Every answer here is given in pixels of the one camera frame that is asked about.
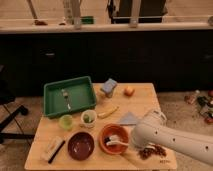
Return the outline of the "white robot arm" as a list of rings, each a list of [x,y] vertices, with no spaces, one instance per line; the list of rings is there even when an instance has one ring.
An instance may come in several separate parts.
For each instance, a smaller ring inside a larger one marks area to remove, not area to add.
[[[159,110],[147,112],[132,129],[129,142],[137,150],[155,143],[213,166],[213,136],[184,132],[166,126]]]

